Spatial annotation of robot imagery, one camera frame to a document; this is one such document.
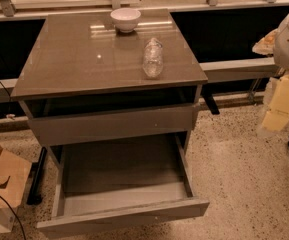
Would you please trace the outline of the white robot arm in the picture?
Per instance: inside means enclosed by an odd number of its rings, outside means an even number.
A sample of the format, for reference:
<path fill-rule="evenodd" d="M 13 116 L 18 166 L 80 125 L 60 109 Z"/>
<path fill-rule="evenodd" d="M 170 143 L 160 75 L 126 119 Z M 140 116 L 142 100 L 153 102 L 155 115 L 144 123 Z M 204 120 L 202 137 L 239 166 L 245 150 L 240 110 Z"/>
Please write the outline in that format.
<path fill-rule="evenodd" d="M 280 79 L 271 79 L 266 88 L 266 112 L 261 122 L 262 129 L 281 131 L 289 122 L 289 14 L 277 29 L 260 39 L 252 51 L 272 55 L 274 63 L 285 71 Z"/>

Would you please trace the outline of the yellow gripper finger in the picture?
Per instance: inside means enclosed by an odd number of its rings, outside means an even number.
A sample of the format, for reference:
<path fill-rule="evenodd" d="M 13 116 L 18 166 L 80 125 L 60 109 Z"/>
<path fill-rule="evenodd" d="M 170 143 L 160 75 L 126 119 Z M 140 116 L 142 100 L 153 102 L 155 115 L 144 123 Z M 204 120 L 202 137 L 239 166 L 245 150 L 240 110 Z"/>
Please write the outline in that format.
<path fill-rule="evenodd" d="M 277 30 L 274 29 L 261 38 L 252 47 L 252 51 L 259 55 L 273 56 L 275 47 L 275 38 L 277 35 Z"/>
<path fill-rule="evenodd" d="M 281 131 L 289 122 L 289 74 L 281 77 L 268 105 L 261 126 L 268 131 Z"/>

